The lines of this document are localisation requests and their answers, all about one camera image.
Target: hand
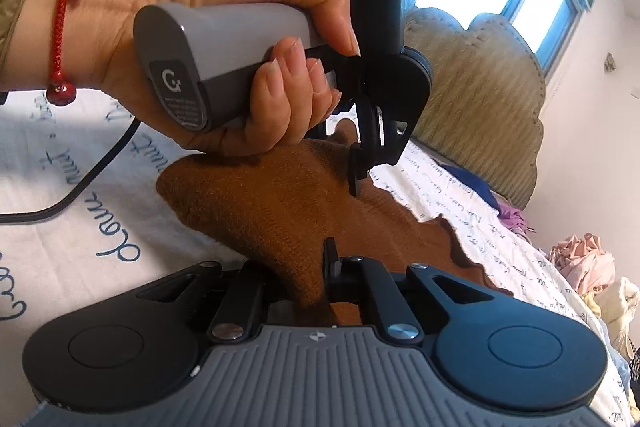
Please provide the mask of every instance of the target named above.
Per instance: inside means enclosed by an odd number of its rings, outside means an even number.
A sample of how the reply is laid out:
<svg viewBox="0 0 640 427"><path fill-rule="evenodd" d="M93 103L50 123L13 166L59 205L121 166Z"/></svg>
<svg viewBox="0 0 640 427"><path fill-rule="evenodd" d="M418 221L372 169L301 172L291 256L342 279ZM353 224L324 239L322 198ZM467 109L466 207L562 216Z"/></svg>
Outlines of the hand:
<svg viewBox="0 0 640 427"><path fill-rule="evenodd" d="M26 0L0 82L22 89L44 87L50 25L56 0ZM63 34L62 68L78 87L101 89L137 118L173 138L180 146L224 155L265 152L278 143L299 142L306 131L328 117L340 97L326 82L322 64L306 59L293 35L276 43L272 62L256 73L250 115L242 129L208 133L187 131L162 109L145 78L132 41L135 14L147 4L166 0L74 0ZM309 10L325 41L344 55L358 53L351 28L349 0L171 0L188 6L243 2L281 2Z"/></svg>

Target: purple cloth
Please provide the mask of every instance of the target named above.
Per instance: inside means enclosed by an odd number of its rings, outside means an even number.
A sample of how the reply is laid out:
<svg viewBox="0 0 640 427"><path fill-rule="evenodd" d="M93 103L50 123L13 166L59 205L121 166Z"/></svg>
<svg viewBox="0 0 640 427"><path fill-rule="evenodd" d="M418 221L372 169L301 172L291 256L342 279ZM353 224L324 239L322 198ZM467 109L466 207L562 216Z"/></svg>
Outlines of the purple cloth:
<svg viewBox="0 0 640 427"><path fill-rule="evenodd" d="M500 219L505 227L509 230L527 230L527 220L517 208L514 208L510 204L502 203L501 201L498 201L498 206L500 206L498 219Z"/></svg>

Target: bracelet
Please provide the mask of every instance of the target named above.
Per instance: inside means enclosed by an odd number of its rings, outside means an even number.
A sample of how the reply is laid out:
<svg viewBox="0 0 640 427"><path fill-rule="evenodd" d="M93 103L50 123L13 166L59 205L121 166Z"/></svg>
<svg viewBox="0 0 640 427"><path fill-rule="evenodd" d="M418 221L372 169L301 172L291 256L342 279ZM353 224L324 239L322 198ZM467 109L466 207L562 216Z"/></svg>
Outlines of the bracelet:
<svg viewBox="0 0 640 427"><path fill-rule="evenodd" d="M47 87L47 101L52 105L62 107L76 99L76 86L65 78L62 73L62 29L65 23L66 3L68 0L58 0L53 20L53 38L51 42L51 70L49 87Z"/></svg>

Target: brown knit garment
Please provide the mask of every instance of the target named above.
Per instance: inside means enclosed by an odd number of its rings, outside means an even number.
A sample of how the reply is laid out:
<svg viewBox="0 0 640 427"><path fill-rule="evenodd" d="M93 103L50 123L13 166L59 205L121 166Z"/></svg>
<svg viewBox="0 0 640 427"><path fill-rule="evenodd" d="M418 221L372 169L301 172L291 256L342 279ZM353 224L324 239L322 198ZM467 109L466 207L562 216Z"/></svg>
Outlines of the brown knit garment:
<svg viewBox="0 0 640 427"><path fill-rule="evenodd" d="M389 271L427 263L495 288L462 251L449 222L419 223L371 179L350 196L346 178L352 121L328 140L303 140L260 157L196 154L169 166L158 193L186 226L270 266L288 285L300 323L358 323L354 307L329 306L322 246L335 237L338 254L382 261Z"/></svg>

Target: headboard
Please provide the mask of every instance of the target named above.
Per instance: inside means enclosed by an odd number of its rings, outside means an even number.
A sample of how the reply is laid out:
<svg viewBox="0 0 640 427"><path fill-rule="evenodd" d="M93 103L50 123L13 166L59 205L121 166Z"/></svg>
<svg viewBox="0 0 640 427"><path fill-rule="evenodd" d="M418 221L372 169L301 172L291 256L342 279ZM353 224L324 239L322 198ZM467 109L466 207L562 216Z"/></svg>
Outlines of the headboard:
<svg viewBox="0 0 640 427"><path fill-rule="evenodd" d="M545 100L545 77L527 43L498 15L481 14L463 30L436 8L409 15L404 42L433 67L414 138L524 208L536 186Z"/></svg>

